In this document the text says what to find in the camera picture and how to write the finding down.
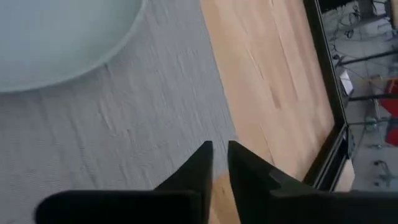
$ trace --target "black frame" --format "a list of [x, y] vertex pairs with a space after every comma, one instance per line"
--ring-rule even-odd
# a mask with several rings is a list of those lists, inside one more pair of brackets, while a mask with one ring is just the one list
[[312, 164], [303, 182], [319, 190], [333, 191], [353, 146], [343, 106], [342, 95], [322, 24], [318, 0], [303, 0], [307, 19], [317, 51], [323, 81], [330, 102], [335, 126]]

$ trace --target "floor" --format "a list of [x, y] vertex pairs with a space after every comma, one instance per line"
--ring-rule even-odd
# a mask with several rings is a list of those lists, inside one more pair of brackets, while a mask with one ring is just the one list
[[[302, 180], [334, 126], [302, 1], [202, 0], [238, 139]], [[213, 223], [236, 223], [228, 173]]]
[[230, 139], [302, 179], [333, 126], [302, 1], [229, 3], [149, 1], [106, 65], [0, 95], [0, 223], [62, 190], [153, 189], [205, 140], [212, 223], [238, 222]]
[[[384, 7], [380, 4], [376, 5], [377, 13], [385, 12]], [[342, 22], [349, 23], [348, 14], [353, 12], [353, 4], [340, 8], [337, 11], [329, 12], [324, 15], [324, 26], [326, 32], [329, 33], [330, 48], [332, 54], [345, 55], [346, 60], [359, 57], [365, 57], [371, 54], [385, 52], [396, 46], [396, 39], [392, 39], [392, 29], [388, 21], [380, 20], [368, 24], [360, 29], [356, 29], [352, 38], [348, 39], [344, 33], [338, 32], [338, 38], [333, 41], [333, 32], [336, 30], [336, 18], [343, 18]], [[397, 60], [394, 56], [383, 57], [370, 60], [368, 62], [354, 63], [345, 66], [345, 68], [337, 68], [337, 73], [342, 73], [347, 69], [351, 81], [354, 86], [353, 96], [371, 95], [380, 93], [384, 89], [386, 82], [377, 82], [377, 84], [369, 85], [368, 80], [375, 75], [382, 78], [390, 78], [396, 76], [394, 74], [394, 62]], [[380, 107], [381, 116], [389, 117], [390, 114]], [[374, 103], [368, 101], [352, 102], [346, 108], [346, 116], [349, 123], [364, 121], [366, 117], [375, 117], [376, 111]], [[398, 151], [396, 147], [385, 147], [384, 149], [376, 149], [370, 147], [373, 144], [379, 144], [382, 138], [384, 143], [384, 135], [386, 125], [380, 127], [380, 131], [364, 131], [363, 126], [351, 126], [356, 141], [356, 150], [354, 157], [355, 182], [353, 188], [356, 190], [367, 191], [397, 191], [398, 181], [387, 187], [380, 180], [379, 175], [383, 171], [373, 165], [373, 162], [382, 159], [387, 161], [391, 171], [398, 173]]]

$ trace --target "wooden floor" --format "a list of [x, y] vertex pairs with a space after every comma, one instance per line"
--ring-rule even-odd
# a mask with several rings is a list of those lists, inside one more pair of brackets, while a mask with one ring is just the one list
[[[334, 126], [302, 0], [201, 0], [238, 138], [302, 180]], [[212, 223], [237, 223], [228, 173]]]

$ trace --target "red object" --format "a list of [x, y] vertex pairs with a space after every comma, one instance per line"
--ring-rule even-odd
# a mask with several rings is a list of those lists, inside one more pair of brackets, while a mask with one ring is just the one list
[[398, 146], [398, 129], [392, 128], [386, 134], [386, 143]]
[[[398, 80], [388, 81], [384, 93], [398, 94]], [[392, 117], [398, 118], [398, 99], [381, 99], [380, 105], [390, 112]]]

